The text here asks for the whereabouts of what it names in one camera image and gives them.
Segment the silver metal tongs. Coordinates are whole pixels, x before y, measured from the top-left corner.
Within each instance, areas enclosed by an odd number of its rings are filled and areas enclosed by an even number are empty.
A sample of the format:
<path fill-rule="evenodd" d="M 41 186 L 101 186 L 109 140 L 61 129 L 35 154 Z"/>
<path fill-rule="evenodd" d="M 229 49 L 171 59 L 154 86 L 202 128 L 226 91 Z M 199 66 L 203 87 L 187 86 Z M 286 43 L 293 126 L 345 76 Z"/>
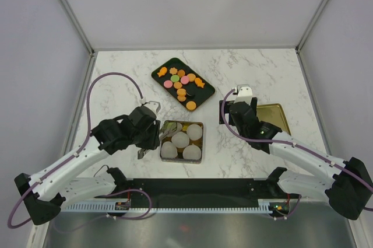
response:
<path fill-rule="evenodd" d="M 164 139 L 175 133 L 177 130 L 178 124 L 175 121 L 165 122 L 162 127 L 158 128 L 158 137 L 155 138 L 153 135 L 151 136 L 151 138 L 153 138 L 154 147 L 146 147 L 138 150 L 138 159 L 143 159 L 148 152 L 156 150 Z"/>

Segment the gold tin lid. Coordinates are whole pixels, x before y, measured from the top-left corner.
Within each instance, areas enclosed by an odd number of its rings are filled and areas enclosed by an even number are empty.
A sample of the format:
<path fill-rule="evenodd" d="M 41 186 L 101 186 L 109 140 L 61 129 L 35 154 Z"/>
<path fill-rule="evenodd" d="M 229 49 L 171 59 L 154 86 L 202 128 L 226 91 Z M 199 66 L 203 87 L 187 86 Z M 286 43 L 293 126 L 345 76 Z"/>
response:
<path fill-rule="evenodd" d="M 271 123 L 291 135 L 286 115 L 280 103 L 258 105 L 256 110 L 260 121 Z"/>

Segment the black chocolate sandwich cookie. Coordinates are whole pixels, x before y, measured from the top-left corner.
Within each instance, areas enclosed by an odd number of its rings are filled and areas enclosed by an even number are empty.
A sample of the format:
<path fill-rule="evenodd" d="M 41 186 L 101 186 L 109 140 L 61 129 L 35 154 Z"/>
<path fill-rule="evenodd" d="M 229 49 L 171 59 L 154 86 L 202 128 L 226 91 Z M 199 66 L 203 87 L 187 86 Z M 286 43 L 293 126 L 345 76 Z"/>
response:
<path fill-rule="evenodd" d="M 189 98 L 194 98 L 194 94 L 193 94 L 193 93 L 189 93 L 189 92 L 187 92 L 186 95 L 187 95 L 187 97 L 189 97 Z"/>

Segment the beige sandwich biscuit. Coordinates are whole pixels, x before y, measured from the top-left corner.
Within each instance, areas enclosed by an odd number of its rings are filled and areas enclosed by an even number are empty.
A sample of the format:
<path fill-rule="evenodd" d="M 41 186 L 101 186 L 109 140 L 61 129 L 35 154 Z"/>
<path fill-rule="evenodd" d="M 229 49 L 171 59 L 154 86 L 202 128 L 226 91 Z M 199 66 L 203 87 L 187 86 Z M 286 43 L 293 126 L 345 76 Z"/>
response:
<path fill-rule="evenodd" d="M 186 96 L 186 94 L 187 94 L 187 92 L 183 88 L 180 88 L 180 89 L 177 90 L 177 95 L 178 96 Z"/>

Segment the orange pumpkin cookie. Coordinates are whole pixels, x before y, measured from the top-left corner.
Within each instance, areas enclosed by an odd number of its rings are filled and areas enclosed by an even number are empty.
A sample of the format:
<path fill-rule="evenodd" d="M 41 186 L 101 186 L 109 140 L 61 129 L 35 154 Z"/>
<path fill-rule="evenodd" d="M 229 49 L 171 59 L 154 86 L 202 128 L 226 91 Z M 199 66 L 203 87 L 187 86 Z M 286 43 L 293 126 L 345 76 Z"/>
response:
<path fill-rule="evenodd" d="M 174 84 L 174 87 L 175 87 L 176 89 L 180 89 L 180 88 L 182 88 L 182 84 L 181 84 L 180 82 L 176 82 L 176 83 Z"/>

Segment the green macaron cookie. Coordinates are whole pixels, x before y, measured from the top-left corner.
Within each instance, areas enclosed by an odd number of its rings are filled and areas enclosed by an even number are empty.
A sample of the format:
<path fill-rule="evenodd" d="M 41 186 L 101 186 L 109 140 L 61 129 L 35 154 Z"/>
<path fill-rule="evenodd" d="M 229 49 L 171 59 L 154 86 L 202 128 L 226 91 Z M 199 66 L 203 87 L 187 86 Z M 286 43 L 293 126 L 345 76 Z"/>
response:
<path fill-rule="evenodd" d="M 173 83 L 176 83 L 180 80 L 179 76 L 178 75 L 173 75 L 171 78 L 170 78 L 170 81 L 172 81 Z"/>

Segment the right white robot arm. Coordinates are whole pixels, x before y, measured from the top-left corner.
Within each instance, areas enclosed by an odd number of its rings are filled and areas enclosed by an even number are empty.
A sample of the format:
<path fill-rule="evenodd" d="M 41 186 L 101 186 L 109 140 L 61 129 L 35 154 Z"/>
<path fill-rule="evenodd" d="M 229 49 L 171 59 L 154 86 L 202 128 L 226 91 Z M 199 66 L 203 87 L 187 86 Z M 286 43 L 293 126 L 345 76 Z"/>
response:
<path fill-rule="evenodd" d="M 219 123 L 252 148 L 287 160 L 308 172 L 294 173 L 285 168 L 274 170 L 266 183 L 273 198 L 298 194 L 326 202 L 339 215 L 356 220 L 372 197 L 372 179 L 365 164 L 352 157 L 344 160 L 312 149 L 281 128 L 261 121 L 256 101 L 219 102 Z"/>

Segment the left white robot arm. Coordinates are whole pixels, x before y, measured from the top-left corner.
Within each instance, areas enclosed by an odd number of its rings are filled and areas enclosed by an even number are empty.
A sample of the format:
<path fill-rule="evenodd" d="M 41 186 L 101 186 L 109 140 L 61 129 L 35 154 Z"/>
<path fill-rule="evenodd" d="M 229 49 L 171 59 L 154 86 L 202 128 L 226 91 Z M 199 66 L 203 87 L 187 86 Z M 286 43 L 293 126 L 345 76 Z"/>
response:
<path fill-rule="evenodd" d="M 33 175 L 19 174 L 15 184 L 32 223 L 47 223 L 61 209 L 90 198 L 123 197 L 129 186 L 119 168 L 112 167 L 96 177 L 80 178 L 79 175 L 130 145 L 155 150 L 160 145 L 159 111 L 160 103 L 147 102 L 136 107 L 130 115 L 103 120 L 89 132 L 82 146 L 51 166 Z"/>

